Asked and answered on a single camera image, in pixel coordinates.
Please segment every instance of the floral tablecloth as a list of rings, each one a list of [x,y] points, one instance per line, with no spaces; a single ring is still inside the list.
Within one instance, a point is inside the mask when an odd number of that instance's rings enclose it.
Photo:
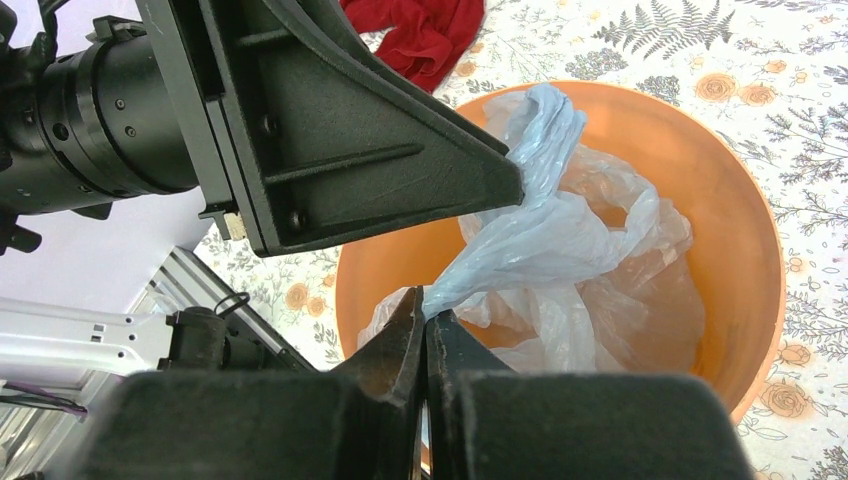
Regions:
[[[786,258],[784,339],[739,424],[757,478],[848,478],[848,0],[487,0],[435,96],[577,78],[715,129],[768,196]],[[366,35],[376,48],[380,35]],[[342,360],[339,249],[260,260],[214,228],[196,253],[319,368]]]

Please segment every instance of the orange bowl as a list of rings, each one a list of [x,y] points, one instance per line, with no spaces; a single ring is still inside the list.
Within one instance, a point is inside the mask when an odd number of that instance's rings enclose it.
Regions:
[[[709,129],[653,97],[591,82],[553,82],[585,111],[584,145],[629,162],[692,224],[687,261],[706,307],[692,373],[706,380],[738,422],[751,406],[777,350],[786,296],[777,228],[768,203],[738,158]],[[478,98],[457,111],[483,126]],[[336,317],[349,357],[374,307],[398,288],[431,284],[464,247],[456,219],[345,245]],[[489,347],[512,345],[511,331],[471,327]]]

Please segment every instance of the bolt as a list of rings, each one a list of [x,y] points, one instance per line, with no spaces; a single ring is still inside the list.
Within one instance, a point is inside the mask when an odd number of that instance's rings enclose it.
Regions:
[[[297,210],[293,211],[289,216],[289,226],[291,226],[292,230],[294,230],[295,232],[303,230],[303,228],[306,226],[306,218],[304,217],[303,213]]]
[[[27,107],[24,110],[24,123],[27,125],[32,125],[35,123],[35,111],[32,107]]]
[[[279,130],[277,120],[271,115],[263,116],[259,126],[262,129],[262,133],[268,135],[269,137],[277,135],[277,131]]]

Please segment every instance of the white plastic bag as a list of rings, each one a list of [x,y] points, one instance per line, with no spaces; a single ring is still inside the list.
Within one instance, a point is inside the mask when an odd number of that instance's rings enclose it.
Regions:
[[[556,88],[502,95],[485,112],[487,130],[521,169],[525,198],[460,218],[468,245],[425,291],[425,315],[454,309],[483,328],[501,325],[521,338],[530,331],[515,347],[493,350],[520,371],[691,366],[703,306],[682,260],[688,221],[629,165],[577,147],[585,114]],[[615,214],[620,225],[604,223]],[[667,298],[678,293],[685,301]],[[360,346],[399,299],[396,293],[378,306]],[[646,348],[673,354],[643,355]]]

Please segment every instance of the red cloth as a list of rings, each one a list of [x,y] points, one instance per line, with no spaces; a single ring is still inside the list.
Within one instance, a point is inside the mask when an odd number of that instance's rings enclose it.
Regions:
[[[359,33],[394,27],[377,56],[432,93],[483,23],[483,0],[341,0]]]

